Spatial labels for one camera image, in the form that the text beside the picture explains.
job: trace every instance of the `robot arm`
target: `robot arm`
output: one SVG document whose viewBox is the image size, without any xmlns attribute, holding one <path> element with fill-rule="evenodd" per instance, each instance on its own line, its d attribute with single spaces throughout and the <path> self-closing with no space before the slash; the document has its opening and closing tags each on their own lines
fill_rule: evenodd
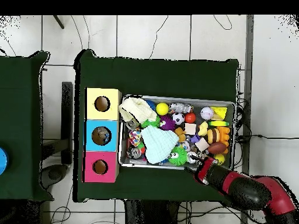
<svg viewBox="0 0 299 224">
<path fill-rule="evenodd" d="M 214 164 L 206 158 L 194 178 L 227 195 L 232 205 L 241 210 L 262 210 L 269 224 L 298 224 L 294 202 L 276 178 L 247 177 Z"/>
</svg>

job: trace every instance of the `yellow box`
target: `yellow box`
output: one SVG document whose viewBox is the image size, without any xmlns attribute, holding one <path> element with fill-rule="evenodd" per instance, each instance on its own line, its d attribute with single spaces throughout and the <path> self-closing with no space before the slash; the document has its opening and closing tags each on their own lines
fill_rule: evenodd
<svg viewBox="0 0 299 224">
<path fill-rule="evenodd" d="M 87 88 L 87 119 L 119 120 L 121 93 L 117 89 Z"/>
</svg>

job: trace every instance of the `pink box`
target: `pink box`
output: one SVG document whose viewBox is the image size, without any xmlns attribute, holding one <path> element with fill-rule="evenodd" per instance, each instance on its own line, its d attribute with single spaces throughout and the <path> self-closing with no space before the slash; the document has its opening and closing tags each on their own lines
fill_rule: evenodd
<svg viewBox="0 0 299 224">
<path fill-rule="evenodd" d="M 93 164 L 97 160 L 106 162 L 107 166 L 104 174 L 97 174 L 93 170 Z M 118 173 L 117 152 L 86 151 L 84 182 L 114 183 Z"/>
</svg>

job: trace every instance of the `green table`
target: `green table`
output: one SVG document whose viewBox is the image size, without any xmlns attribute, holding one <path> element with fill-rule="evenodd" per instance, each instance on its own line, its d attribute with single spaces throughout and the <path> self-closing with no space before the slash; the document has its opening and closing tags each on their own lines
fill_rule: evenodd
<svg viewBox="0 0 299 224">
<path fill-rule="evenodd" d="M 185 171 L 121 167 L 115 183 L 83 183 L 84 89 L 114 88 L 125 94 L 236 102 L 238 61 L 165 61 L 96 58 L 91 50 L 78 54 L 75 65 L 74 195 L 85 198 L 223 201 L 210 186 Z"/>
<path fill-rule="evenodd" d="M 0 57 L 0 147 L 9 156 L 0 175 L 0 199 L 52 199 L 39 183 L 39 75 L 47 58 L 47 52 L 36 52 L 29 58 Z"/>
</svg>

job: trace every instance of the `orange toy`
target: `orange toy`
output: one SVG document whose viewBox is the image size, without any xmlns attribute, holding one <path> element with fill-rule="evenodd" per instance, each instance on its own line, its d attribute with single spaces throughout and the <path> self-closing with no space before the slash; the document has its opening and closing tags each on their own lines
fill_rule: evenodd
<svg viewBox="0 0 299 224">
<path fill-rule="evenodd" d="M 186 131 L 183 131 L 181 127 L 175 129 L 175 134 L 179 137 L 179 142 L 184 142 L 186 140 Z"/>
<path fill-rule="evenodd" d="M 223 126 L 218 126 L 217 129 L 219 130 L 219 142 L 222 142 L 223 144 L 226 145 L 226 147 L 228 147 L 229 143 L 228 140 L 230 138 L 230 136 L 228 135 L 228 133 L 230 133 L 230 129 L 228 127 L 223 127 Z M 226 149 L 223 154 L 227 154 L 228 153 L 228 149 Z"/>
</svg>

